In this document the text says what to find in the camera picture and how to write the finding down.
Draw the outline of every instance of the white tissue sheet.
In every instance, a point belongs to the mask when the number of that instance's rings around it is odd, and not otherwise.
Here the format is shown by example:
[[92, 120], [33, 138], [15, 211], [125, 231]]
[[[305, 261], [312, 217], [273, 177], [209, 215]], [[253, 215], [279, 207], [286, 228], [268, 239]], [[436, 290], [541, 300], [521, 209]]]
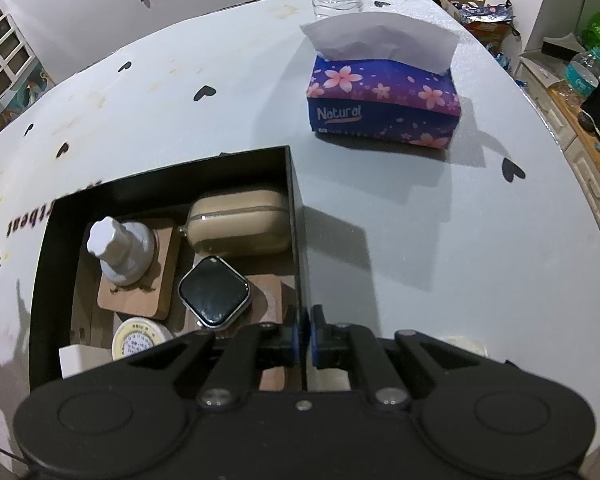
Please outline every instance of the white tissue sheet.
[[450, 30], [394, 12], [341, 14], [300, 28], [328, 61], [390, 59], [440, 75], [458, 46]]

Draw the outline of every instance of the white table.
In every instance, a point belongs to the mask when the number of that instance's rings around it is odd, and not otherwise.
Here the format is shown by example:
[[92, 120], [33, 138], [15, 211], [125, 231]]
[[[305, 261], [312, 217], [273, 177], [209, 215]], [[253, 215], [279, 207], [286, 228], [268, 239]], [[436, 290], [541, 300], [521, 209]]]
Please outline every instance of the white table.
[[[374, 1], [365, 8], [378, 10]], [[580, 187], [522, 92], [460, 25], [429, 0], [382, 1], [461, 35], [452, 69], [463, 115], [448, 160], [312, 134], [314, 52], [299, 30], [313, 19], [310, 0], [264, 0], [156, 32], [0, 133], [0, 446], [13, 449], [11, 419], [28, 393], [44, 234], [7, 238], [10, 220], [99, 180], [282, 144], [306, 206], [308, 299], [328, 320], [383, 336], [478, 338], [493, 358], [580, 392], [600, 443], [600, 232]], [[217, 94], [194, 102], [205, 84]], [[525, 180], [504, 180], [503, 156]]]

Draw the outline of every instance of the watch screen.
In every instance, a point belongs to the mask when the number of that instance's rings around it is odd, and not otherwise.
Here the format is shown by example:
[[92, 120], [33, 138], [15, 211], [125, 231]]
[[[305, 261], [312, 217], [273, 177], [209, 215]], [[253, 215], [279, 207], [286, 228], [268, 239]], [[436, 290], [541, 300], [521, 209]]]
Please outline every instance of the watch screen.
[[196, 316], [214, 328], [243, 306], [249, 283], [222, 259], [208, 256], [182, 279], [179, 292]]

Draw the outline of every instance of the tissue pack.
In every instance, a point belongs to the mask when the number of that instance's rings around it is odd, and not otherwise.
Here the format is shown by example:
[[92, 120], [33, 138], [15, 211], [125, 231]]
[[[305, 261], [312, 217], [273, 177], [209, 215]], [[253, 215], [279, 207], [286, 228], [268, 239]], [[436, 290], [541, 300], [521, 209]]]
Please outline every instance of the tissue pack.
[[426, 72], [389, 59], [317, 57], [307, 89], [314, 132], [446, 148], [460, 120], [449, 71]]
[[317, 57], [306, 91], [314, 132], [446, 148], [460, 120], [458, 37], [392, 12], [303, 25]]

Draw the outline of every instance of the beige case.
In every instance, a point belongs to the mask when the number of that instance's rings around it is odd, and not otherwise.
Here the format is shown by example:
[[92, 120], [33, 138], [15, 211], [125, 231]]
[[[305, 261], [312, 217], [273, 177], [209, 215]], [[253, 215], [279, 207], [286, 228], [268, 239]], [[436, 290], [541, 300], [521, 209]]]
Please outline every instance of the beige case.
[[288, 199], [267, 188], [209, 193], [191, 206], [186, 233], [202, 256], [281, 253], [291, 243]]

